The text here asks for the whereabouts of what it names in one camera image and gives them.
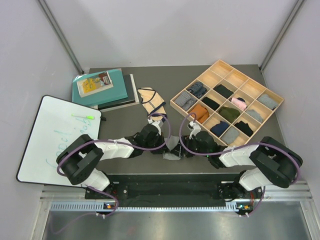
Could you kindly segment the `grey underwear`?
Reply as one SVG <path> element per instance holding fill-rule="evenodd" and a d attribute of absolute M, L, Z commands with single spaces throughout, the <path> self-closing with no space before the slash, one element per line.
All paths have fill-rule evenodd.
<path fill-rule="evenodd" d="M 169 160 L 169 161 L 178 161 L 181 159 L 179 155 L 175 155 L 171 153 L 171 150 L 173 150 L 179 143 L 179 137 L 178 136 L 173 136 L 171 135 L 170 138 L 165 138 L 164 139 L 166 142 L 166 147 L 168 148 L 169 152 L 166 152 L 162 155 L 164 160 Z"/>

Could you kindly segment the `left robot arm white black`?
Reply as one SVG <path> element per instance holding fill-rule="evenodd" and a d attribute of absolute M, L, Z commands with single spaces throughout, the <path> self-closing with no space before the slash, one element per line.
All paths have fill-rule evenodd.
<path fill-rule="evenodd" d="M 107 175 L 96 169 L 102 160 L 135 158 L 144 151 L 163 154 L 169 151 L 161 129 L 147 124 L 132 136 L 107 141 L 94 140 L 83 134 L 71 143 L 56 159 L 57 173 L 67 177 L 76 186 L 96 189 L 102 198 L 109 198 L 114 191 Z"/>

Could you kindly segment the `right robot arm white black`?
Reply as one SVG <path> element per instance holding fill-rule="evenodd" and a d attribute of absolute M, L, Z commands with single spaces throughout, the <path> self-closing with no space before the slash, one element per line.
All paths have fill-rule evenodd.
<path fill-rule="evenodd" d="M 298 154 L 269 136 L 257 144 L 227 147 L 217 144 L 206 131 L 199 131 L 174 136 L 171 152 L 178 157 L 206 157 L 215 169 L 247 167 L 233 183 L 219 190 L 228 200 L 245 198 L 270 185 L 286 189 L 296 182 L 303 164 Z"/>

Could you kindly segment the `orange rolled garment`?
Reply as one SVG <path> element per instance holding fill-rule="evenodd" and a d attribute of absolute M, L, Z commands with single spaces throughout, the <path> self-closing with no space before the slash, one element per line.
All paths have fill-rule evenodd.
<path fill-rule="evenodd" d="M 203 124 L 210 116 L 209 111 L 202 106 L 201 104 L 196 104 L 191 110 L 191 113 L 195 113 L 196 115 L 196 120 L 200 123 Z"/>

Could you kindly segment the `grey rolled garment bottom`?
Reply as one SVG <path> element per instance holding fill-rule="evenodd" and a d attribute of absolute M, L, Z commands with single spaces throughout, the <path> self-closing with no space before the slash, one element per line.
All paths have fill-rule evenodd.
<path fill-rule="evenodd" d="M 232 144 L 240 135 L 239 131 L 234 127 L 230 127 L 220 138 L 227 145 Z"/>

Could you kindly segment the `black rolled garment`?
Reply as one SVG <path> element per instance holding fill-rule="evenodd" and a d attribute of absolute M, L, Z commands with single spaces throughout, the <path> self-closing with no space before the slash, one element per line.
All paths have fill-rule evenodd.
<path fill-rule="evenodd" d="M 217 93 L 219 93 L 221 96 L 223 96 L 226 99 L 230 98 L 234 94 L 233 91 L 229 90 L 227 87 L 225 87 L 222 84 L 215 86 L 213 90 L 215 90 Z"/>
<path fill-rule="evenodd" d="M 220 104 L 214 101 L 213 99 L 209 97 L 204 97 L 202 99 L 202 102 L 207 105 L 209 108 L 211 108 L 213 111 L 217 110 L 220 107 Z"/>
<path fill-rule="evenodd" d="M 240 131 L 242 131 L 244 134 L 246 134 L 248 137 L 251 137 L 254 133 L 253 130 L 250 128 L 249 124 L 243 121 L 237 122 L 234 126 L 238 128 Z"/>

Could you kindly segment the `green marker pen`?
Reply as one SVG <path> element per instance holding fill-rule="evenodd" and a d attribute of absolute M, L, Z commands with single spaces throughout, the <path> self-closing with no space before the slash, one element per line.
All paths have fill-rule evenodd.
<path fill-rule="evenodd" d="M 71 116 L 75 117 L 75 118 L 82 118 L 82 119 L 88 119 L 88 120 L 94 120 L 95 119 L 94 116 L 90 116 L 90 115 L 71 114 Z"/>

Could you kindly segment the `navy patterned rolled garment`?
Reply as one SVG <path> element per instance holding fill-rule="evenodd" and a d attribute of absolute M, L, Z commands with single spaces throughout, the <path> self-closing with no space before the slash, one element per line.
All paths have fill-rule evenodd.
<path fill-rule="evenodd" d="M 202 98 L 207 93 L 207 89 L 204 87 L 204 84 L 200 81 L 197 81 L 195 84 L 190 86 L 187 89 L 187 91 L 198 99 Z"/>

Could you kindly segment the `wooden compartment tray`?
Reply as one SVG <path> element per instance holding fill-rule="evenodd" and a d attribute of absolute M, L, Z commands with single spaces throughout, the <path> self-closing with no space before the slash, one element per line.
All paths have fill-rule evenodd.
<path fill-rule="evenodd" d="M 176 103 L 174 103 L 174 100 L 182 92 L 188 92 L 187 89 L 191 87 L 193 84 L 195 84 L 196 82 L 203 83 L 203 86 L 207 89 L 207 92 L 200 99 L 198 99 L 197 97 L 195 97 L 193 94 L 190 93 L 191 96 L 194 99 L 196 99 L 196 103 L 193 106 L 191 106 L 187 111 L 185 111 L 181 107 L 179 107 Z M 233 91 L 233 95 L 230 98 L 224 98 L 218 92 L 213 90 L 213 88 L 216 87 L 217 85 L 224 85 L 226 88 Z M 278 107 L 284 101 L 282 97 L 280 97 L 273 91 L 267 89 L 265 86 L 259 84 L 249 76 L 240 72 L 239 70 L 227 64 L 226 62 L 222 60 L 218 60 L 212 66 L 210 66 L 207 70 L 205 70 L 200 76 L 198 76 L 194 81 L 192 81 L 187 87 L 185 87 L 179 94 L 174 96 L 170 101 L 170 105 L 175 110 L 177 110 L 180 114 L 182 114 L 184 117 L 187 117 L 189 121 L 195 121 L 203 131 L 207 131 L 213 137 L 214 141 L 218 145 L 238 147 L 238 146 L 247 144 L 278 108 L 276 107 L 274 110 L 271 110 L 265 105 L 263 105 L 262 103 L 260 103 L 257 99 L 263 94 L 267 94 L 272 99 L 274 99 L 278 103 Z M 212 110 L 210 107 L 208 107 L 206 104 L 202 102 L 202 99 L 204 97 L 208 97 L 214 100 L 215 102 L 220 104 L 220 107 L 217 110 Z M 237 106 L 232 104 L 231 98 L 237 98 L 245 102 L 247 105 L 247 108 L 245 109 L 245 111 L 242 111 Z M 196 120 L 196 114 L 193 112 L 190 112 L 191 109 L 196 104 L 202 105 L 209 112 L 209 118 L 204 123 L 199 123 Z M 218 113 L 221 107 L 229 107 L 229 108 L 237 109 L 240 111 L 240 116 L 233 123 L 230 123 Z M 257 120 L 255 120 L 254 118 L 252 118 L 250 115 L 246 113 L 247 110 L 252 110 L 252 109 L 256 110 L 261 115 L 261 117 L 263 118 L 263 123 L 258 122 Z M 235 128 L 239 131 L 239 136 L 230 145 L 226 144 L 221 140 L 221 137 L 228 129 L 220 137 L 217 137 L 210 131 L 211 127 L 218 124 L 220 121 L 224 121 L 228 123 L 229 124 L 228 129 Z M 235 124 L 240 121 L 248 123 L 249 127 L 253 130 L 252 136 L 250 137 L 247 136 L 241 130 L 235 127 Z"/>

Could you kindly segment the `teal book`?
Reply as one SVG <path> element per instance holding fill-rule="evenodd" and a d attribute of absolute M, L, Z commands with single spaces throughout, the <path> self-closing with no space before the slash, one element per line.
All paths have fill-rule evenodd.
<path fill-rule="evenodd" d="M 93 107 L 127 97 L 120 68 L 78 75 L 72 81 L 71 100 L 79 105 Z"/>

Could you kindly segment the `black rolled garment upper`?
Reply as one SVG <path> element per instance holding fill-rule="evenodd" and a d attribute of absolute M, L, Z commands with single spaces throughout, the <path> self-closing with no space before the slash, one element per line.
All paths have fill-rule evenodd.
<path fill-rule="evenodd" d="M 215 90 L 217 93 L 219 93 L 221 96 L 223 96 L 226 99 L 230 98 L 234 94 L 233 91 L 229 90 L 227 87 L 225 87 L 222 84 L 215 86 L 213 90 Z"/>

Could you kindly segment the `small illustrated paperback book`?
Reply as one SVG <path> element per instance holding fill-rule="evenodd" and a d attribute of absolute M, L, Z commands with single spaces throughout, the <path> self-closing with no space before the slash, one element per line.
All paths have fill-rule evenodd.
<path fill-rule="evenodd" d="M 107 71 L 85 75 L 76 81 L 78 93 L 81 98 L 113 88 L 113 82 Z"/>

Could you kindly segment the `grey rolled garment middle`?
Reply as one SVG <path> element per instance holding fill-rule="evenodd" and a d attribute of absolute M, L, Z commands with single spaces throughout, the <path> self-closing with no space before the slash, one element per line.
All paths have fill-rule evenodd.
<path fill-rule="evenodd" d="M 262 116 L 254 109 L 249 109 L 246 111 L 246 113 L 251 116 L 252 118 L 254 118 L 255 120 L 257 120 L 259 123 L 263 123 L 263 118 Z"/>

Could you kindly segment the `grey rolled garment right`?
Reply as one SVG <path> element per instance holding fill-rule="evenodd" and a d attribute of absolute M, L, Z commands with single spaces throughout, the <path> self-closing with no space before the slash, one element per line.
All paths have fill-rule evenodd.
<path fill-rule="evenodd" d="M 267 108 L 274 110 L 276 107 L 278 107 L 278 103 L 271 98 L 268 94 L 262 94 L 258 99 L 258 102 L 265 105 Z"/>

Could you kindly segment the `whiteboard black frame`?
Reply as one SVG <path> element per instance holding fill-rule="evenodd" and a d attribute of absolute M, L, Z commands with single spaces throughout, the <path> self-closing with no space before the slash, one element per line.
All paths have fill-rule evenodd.
<path fill-rule="evenodd" d="M 94 116 L 95 119 L 73 117 Z M 16 179 L 21 183 L 70 186 L 57 173 L 57 157 L 79 136 L 97 139 L 102 113 L 53 96 L 42 97 L 21 159 Z"/>

